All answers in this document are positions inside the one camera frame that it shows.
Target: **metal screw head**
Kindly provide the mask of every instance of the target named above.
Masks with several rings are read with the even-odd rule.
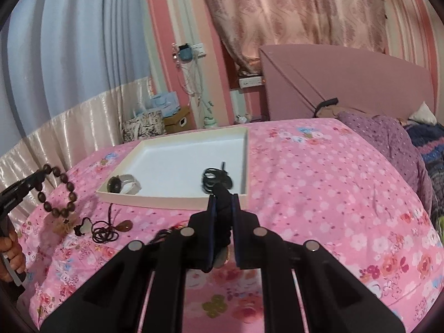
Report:
[[[182,228],[180,230],[180,233],[184,236],[184,237],[191,237],[194,235],[194,229],[186,226],[185,228]]]
[[[139,240],[133,240],[128,244],[128,249],[135,252],[143,247],[143,243]]]
[[[317,241],[309,240],[306,242],[306,248],[312,252],[316,252],[321,246]]]
[[[267,235],[267,229],[262,228],[261,226],[258,228],[254,228],[253,234],[256,237],[265,237],[265,235]]]

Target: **white pillow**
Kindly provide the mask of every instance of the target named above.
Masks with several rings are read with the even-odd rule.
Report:
[[[411,114],[408,119],[430,125],[436,125],[438,123],[437,118],[435,118],[434,114],[430,111],[425,101],[422,102],[418,111]]]

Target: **white satin curtain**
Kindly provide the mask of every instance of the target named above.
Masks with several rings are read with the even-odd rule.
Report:
[[[122,122],[152,93],[144,4],[19,1],[0,32],[0,190],[46,162],[68,170],[122,142]],[[13,222],[36,204],[30,195]]]

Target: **tissue box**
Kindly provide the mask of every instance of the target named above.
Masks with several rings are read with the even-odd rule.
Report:
[[[179,99],[175,91],[154,95],[150,102],[153,108],[149,111],[161,110],[164,118],[169,118],[180,110]]]

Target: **blue curtain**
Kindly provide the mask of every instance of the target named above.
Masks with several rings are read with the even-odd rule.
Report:
[[[0,156],[55,116],[150,76],[142,1],[19,1],[0,32]]]

